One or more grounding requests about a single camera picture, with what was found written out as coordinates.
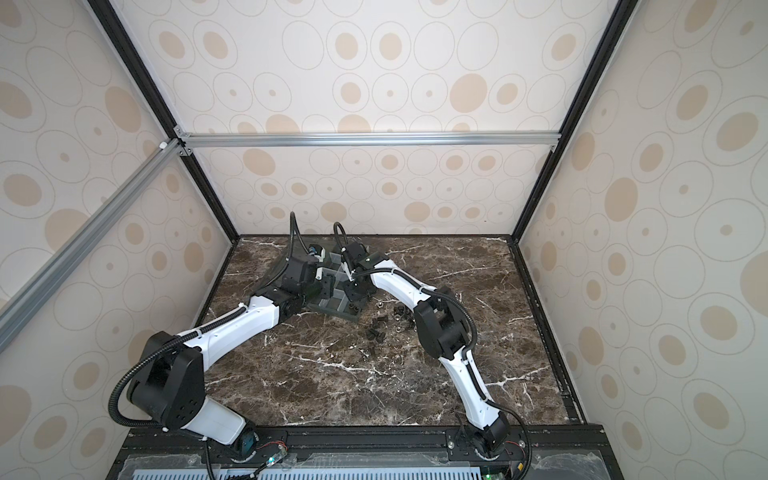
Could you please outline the clear compartment organizer box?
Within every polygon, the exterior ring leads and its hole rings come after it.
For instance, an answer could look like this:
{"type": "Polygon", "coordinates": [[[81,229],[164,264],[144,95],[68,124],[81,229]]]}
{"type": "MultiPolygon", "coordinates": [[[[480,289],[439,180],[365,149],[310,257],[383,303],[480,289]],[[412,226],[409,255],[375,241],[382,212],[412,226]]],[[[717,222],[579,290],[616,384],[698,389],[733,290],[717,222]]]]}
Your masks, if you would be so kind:
{"type": "Polygon", "coordinates": [[[352,285],[338,249],[295,242],[272,262],[247,306],[273,307],[279,322],[305,312],[357,322],[372,295],[352,285]]]}

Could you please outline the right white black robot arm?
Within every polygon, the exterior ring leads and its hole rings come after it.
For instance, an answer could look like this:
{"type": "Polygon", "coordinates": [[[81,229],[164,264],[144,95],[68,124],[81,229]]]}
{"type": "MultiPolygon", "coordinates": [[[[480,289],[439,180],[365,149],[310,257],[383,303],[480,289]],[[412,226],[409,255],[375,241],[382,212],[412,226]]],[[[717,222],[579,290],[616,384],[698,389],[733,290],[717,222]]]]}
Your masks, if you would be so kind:
{"type": "Polygon", "coordinates": [[[443,365],[458,392],[470,438],[480,455],[495,457],[516,444],[529,459],[527,425],[517,412],[494,401],[482,381],[473,355],[476,324],[453,292],[417,280],[388,258],[378,262],[371,255],[346,259],[344,268],[354,286],[384,290],[412,312],[421,346],[443,365]]]}

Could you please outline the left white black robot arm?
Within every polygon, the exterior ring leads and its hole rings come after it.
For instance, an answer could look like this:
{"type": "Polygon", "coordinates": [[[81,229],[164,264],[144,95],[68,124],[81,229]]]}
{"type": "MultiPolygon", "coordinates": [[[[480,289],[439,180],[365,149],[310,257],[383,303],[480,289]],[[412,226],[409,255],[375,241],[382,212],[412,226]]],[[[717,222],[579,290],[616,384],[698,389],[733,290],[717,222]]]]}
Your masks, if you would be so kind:
{"type": "Polygon", "coordinates": [[[252,422],[206,394],[205,373],[245,341],[301,313],[320,296],[326,252],[317,244],[295,255],[246,304],[186,332],[158,332],[108,400],[111,419],[125,427],[185,430],[211,440],[238,461],[257,448],[252,422]]]}

